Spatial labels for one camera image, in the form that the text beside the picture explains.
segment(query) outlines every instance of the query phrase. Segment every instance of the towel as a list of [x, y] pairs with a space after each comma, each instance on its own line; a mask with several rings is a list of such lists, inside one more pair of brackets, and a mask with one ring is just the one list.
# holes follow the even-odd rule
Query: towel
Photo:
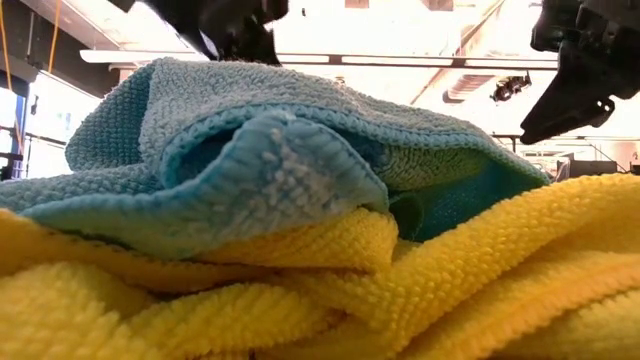
[[326, 79], [161, 59], [90, 114], [75, 171], [0, 185], [0, 208], [166, 260], [364, 207], [428, 240], [547, 183], [475, 126]]
[[0, 358], [637, 359], [638, 204], [638, 177], [582, 177], [425, 243], [361, 207], [197, 262], [2, 212]]

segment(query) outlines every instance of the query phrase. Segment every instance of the ceiling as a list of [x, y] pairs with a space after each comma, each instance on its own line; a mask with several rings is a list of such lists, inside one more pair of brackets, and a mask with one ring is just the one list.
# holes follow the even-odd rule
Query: ceiling
[[[53, 21], [56, 0], [22, 0]], [[144, 4], [124, 13], [107, 0], [62, 0], [60, 27], [97, 50], [191, 52], [175, 32]], [[540, 0], [450, 0], [453, 11], [431, 11], [424, 0], [369, 0], [366, 9], [345, 0], [290, 0], [290, 13], [273, 24], [276, 50], [296, 54], [378, 56], [466, 56], [554, 59], [555, 54], [529, 48], [531, 27]], [[519, 122], [546, 89], [554, 73], [532, 71], [533, 86], [507, 103], [489, 99], [496, 81], [524, 71], [471, 72], [375, 66], [289, 65], [323, 77], [342, 77], [371, 96], [458, 116], [489, 133], [519, 134]], [[447, 103], [443, 99], [453, 99]], [[640, 110], [635, 102], [620, 105], [598, 134], [621, 135], [618, 118]], [[581, 130], [580, 134], [591, 134]]]

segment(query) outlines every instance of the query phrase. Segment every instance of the black mechanical part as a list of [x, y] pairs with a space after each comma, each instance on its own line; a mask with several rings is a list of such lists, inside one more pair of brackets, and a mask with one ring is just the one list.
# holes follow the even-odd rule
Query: black mechanical part
[[124, 12], [129, 12], [136, 0], [109, 0], [109, 2], [115, 5], [118, 9]]
[[513, 95], [519, 94], [522, 90], [531, 86], [531, 76], [529, 72], [525, 76], [508, 76], [496, 84], [496, 90], [489, 96], [494, 102], [504, 102], [510, 100]]
[[19, 154], [0, 153], [0, 158], [7, 159], [7, 166], [0, 168], [0, 181], [13, 179], [13, 170], [15, 168], [14, 163], [16, 161], [23, 161], [24, 157]]
[[615, 161], [569, 160], [568, 167], [569, 178], [603, 174], [616, 174], [618, 172], [618, 163], [616, 163]]
[[211, 60], [280, 65], [264, 25], [287, 14], [287, 0], [140, 1]]
[[36, 115], [38, 113], [38, 100], [40, 100], [40, 96], [36, 95], [36, 98], [31, 105], [31, 115]]
[[614, 95], [640, 91], [637, 0], [545, 0], [531, 47], [558, 52], [558, 73], [521, 124], [523, 144], [604, 124]]

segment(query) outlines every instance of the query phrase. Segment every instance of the towel fold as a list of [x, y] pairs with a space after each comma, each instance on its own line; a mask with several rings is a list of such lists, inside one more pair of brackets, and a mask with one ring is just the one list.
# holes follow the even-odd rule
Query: towel fold
[[67, 147], [73, 175], [0, 185], [0, 208], [163, 259], [358, 207], [424, 241], [547, 182], [473, 125], [330, 81], [162, 59]]
[[[361, 208], [201, 254], [277, 270], [196, 294], [159, 289], [139, 269], [167, 269], [167, 283], [168, 269], [182, 269], [202, 290], [196, 266], [230, 265], [150, 265], [4, 213], [0, 358], [640, 358], [638, 204], [640, 178], [584, 177], [423, 244], [397, 242], [390, 216]], [[47, 244], [46, 256], [26, 242]], [[315, 242], [317, 256], [306, 246]], [[347, 248], [359, 265], [340, 265]]]

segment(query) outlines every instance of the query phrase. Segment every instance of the yellow microfiber cloth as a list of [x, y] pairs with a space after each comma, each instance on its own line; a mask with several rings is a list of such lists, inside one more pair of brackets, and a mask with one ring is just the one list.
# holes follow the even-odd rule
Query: yellow microfiber cloth
[[160, 262], [0, 215], [0, 359], [640, 358], [640, 178], [424, 244], [365, 209]]

